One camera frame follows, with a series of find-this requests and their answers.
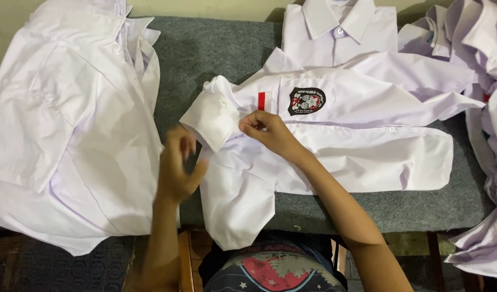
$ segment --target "school emblem patch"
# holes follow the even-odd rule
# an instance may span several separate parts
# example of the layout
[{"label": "school emblem patch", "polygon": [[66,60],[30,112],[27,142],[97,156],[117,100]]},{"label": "school emblem patch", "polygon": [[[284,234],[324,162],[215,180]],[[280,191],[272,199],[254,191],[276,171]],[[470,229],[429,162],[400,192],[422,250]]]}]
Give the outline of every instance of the school emblem patch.
[{"label": "school emblem patch", "polygon": [[324,91],[315,88],[294,88],[290,93],[290,115],[307,115],[321,109],[326,103]]}]

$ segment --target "red and white flag patch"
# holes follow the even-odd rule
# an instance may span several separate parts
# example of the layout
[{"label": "red and white flag patch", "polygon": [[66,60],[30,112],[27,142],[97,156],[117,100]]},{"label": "red and white flag patch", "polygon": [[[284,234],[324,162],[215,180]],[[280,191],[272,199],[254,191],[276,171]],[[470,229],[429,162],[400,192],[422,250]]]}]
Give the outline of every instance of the red and white flag patch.
[{"label": "red and white flag patch", "polygon": [[257,98],[257,109],[260,111],[272,112],[272,93],[260,92]]}]

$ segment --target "person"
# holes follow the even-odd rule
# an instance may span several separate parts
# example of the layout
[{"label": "person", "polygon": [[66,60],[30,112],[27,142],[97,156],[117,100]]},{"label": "person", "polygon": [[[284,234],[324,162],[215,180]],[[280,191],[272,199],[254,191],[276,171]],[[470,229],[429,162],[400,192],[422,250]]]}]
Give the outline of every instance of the person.
[{"label": "person", "polygon": [[[373,220],[279,116],[254,111],[239,129],[304,173],[353,255],[365,291],[413,291]],[[152,233],[139,278],[142,291],[179,290],[176,208],[197,189],[208,165],[201,160],[192,173],[184,170],[184,162],[195,150],[196,139],[183,127],[167,132]],[[222,251],[213,245],[199,269],[203,291],[346,291],[345,279],[333,271],[331,244],[325,240],[322,235],[262,231],[244,249]]]}]

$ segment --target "stack of white shirts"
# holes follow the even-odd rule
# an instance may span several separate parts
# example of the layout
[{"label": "stack of white shirts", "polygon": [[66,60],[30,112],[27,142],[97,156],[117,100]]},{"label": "stack of white shirts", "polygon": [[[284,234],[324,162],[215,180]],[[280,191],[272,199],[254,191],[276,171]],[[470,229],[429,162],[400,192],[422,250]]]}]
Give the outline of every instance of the stack of white shirts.
[{"label": "stack of white shirts", "polygon": [[125,0],[49,0],[0,67],[0,226],[89,253],[149,234],[162,149],[153,18]]},{"label": "stack of white shirts", "polygon": [[474,73],[398,53],[396,37],[394,8],[307,0],[288,5],[283,50],[255,75],[239,86],[223,76],[204,84],[180,123],[210,160],[200,184],[203,213],[223,250],[253,242],[275,213],[275,191],[314,194],[293,165],[238,130],[255,109],[279,115],[349,192],[448,183],[452,137],[424,126],[484,107],[459,94]]},{"label": "stack of white shirts", "polygon": [[[484,109],[467,109],[468,135],[488,176],[485,191],[497,205],[497,2],[456,0],[448,9],[434,6],[426,17],[401,29],[398,49],[438,59],[447,57],[449,63],[474,71],[464,95],[488,104]],[[462,251],[448,256],[446,262],[471,273],[497,277],[497,208],[452,242]]]}]

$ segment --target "wall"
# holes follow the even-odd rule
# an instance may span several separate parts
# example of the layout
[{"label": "wall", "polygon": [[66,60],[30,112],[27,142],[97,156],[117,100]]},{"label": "wall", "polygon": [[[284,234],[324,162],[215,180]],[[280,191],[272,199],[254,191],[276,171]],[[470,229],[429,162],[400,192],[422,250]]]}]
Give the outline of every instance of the wall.
[{"label": "wall", "polygon": [[[14,33],[44,0],[0,0],[0,63]],[[229,20],[283,21],[284,7],[301,0],[128,0],[131,16],[186,16]],[[403,25],[424,15],[433,4],[451,0],[375,0],[377,6],[396,6]]]}]

